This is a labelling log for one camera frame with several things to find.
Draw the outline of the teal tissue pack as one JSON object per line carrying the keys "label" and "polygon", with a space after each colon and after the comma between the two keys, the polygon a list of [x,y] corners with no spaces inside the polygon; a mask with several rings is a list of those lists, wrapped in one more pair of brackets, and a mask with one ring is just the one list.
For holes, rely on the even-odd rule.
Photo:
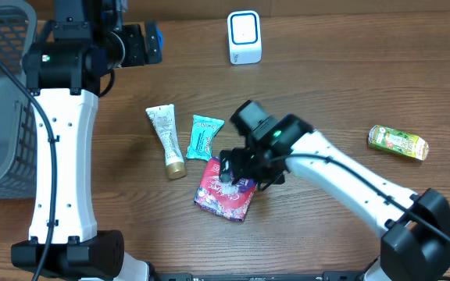
{"label": "teal tissue pack", "polygon": [[210,160],[213,156],[213,139],[223,125],[222,119],[193,115],[187,159]]}

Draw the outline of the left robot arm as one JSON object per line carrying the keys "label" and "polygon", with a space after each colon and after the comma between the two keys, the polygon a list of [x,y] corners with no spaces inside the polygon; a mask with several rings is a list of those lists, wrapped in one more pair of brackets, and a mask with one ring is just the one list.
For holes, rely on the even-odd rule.
{"label": "left robot arm", "polygon": [[146,50],[148,23],[124,25],[124,1],[57,1],[55,19],[26,51],[22,67],[37,127],[37,191],[28,238],[11,261],[34,277],[155,280],[130,256],[119,230],[100,230],[91,198],[91,142],[101,79],[120,67],[158,63]]}

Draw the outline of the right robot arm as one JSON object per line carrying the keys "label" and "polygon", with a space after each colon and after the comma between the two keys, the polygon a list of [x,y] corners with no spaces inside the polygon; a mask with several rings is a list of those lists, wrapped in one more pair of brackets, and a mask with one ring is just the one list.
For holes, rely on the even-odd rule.
{"label": "right robot arm", "polygon": [[325,190],[380,239],[380,254],[357,280],[440,280],[450,268],[450,204],[434,189],[423,194],[378,176],[289,114],[278,120],[248,100],[231,116],[243,148],[220,153],[220,180],[251,179],[258,190],[292,173]]}

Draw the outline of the white tube gold cap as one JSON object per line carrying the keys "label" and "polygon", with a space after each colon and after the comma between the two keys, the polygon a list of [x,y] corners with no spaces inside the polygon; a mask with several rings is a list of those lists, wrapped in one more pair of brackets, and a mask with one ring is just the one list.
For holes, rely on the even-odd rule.
{"label": "white tube gold cap", "polygon": [[145,112],[163,146],[166,175],[171,180],[186,176],[187,170],[178,142],[174,105],[149,107],[146,108]]}

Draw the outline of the red purple liner pack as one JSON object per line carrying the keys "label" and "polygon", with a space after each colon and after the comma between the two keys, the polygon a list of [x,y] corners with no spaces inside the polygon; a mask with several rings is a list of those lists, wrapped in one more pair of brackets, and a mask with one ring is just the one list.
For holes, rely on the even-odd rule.
{"label": "red purple liner pack", "polygon": [[222,183],[220,160],[211,158],[196,190],[194,203],[200,208],[230,221],[243,222],[253,199],[256,182],[241,179],[237,184]]}

